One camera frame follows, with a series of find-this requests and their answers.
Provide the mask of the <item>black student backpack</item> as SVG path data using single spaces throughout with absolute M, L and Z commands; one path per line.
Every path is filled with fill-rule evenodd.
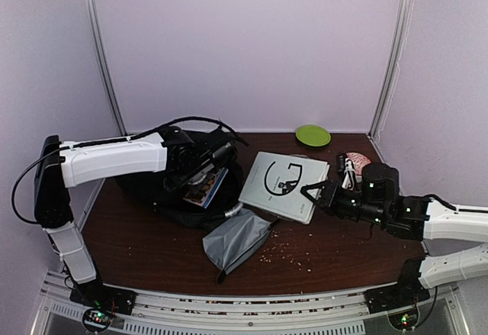
M 162 172 L 117 176 L 122 192 L 155 213 L 191 228 L 212 231 L 239 208 L 243 169 L 237 139 L 217 127 L 211 132 L 170 127 Z

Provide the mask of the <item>dog picture book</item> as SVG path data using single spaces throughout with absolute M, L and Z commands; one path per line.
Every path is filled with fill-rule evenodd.
M 228 169 L 226 167 L 210 172 L 200 184 L 192 186 L 187 190 L 183 200 L 198 207 L 207 208 L 219 190 L 227 173 Z

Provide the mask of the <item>grey notebook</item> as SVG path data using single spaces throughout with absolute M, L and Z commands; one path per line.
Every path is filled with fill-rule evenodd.
M 309 224 L 315 207 L 300 189 L 325 181 L 329 167 L 322 160 L 260 151 L 239 201 L 289 221 Z

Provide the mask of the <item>grey pencil pouch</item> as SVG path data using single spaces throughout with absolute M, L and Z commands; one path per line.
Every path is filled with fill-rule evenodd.
M 281 222 L 267 221 L 243 208 L 212 230 L 202 240 L 207 258 L 219 269 L 217 283 L 249 259 L 268 239 L 271 230 Z

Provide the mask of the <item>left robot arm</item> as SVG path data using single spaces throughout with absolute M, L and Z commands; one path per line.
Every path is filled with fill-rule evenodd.
M 236 159 L 237 132 L 222 123 L 214 130 L 183 130 L 166 124 L 139 134 L 101 140 L 45 139 L 40 157 L 17 178 L 11 207 L 17 218 L 40 227 L 57 250 L 80 295 L 94 308 L 110 299 L 75 221 L 70 192 L 115 179 L 147 204 L 175 205 L 200 188 L 210 174 Z

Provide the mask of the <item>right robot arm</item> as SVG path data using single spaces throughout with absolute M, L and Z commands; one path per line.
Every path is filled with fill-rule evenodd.
M 394 303 L 404 306 L 420 287 L 434 288 L 449 282 L 487 274 L 487 209 L 452 205 L 436 195 L 402 196 L 391 181 L 363 182 L 348 190 L 337 181 L 305 185 L 301 194 L 327 214 L 365 221 L 403 240 L 468 240 L 470 249 L 405 261 L 391 289 Z

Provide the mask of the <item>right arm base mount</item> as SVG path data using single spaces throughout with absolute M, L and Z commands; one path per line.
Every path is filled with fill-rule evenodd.
M 408 259 L 392 285 L 368 289 L 364 299 L 370 314 L 386 311 L 390 326 L 402 332 L 414 331 L 425 322 L 419 303 L 430 299 L 430 291 L 419 281 L 423 259 Z

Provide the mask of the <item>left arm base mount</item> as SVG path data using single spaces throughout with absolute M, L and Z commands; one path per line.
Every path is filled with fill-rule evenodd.
M 97 267 L 95 273 L 93 281 L 80 284 L 66 266 L 65 285 L 70 290 L 69 300 L 86 307 L 81 319 L 83 327 L 89 333 L 100 334 L 113 324 L 118 314 L 132 314 L 136 292 L 104 284 Z

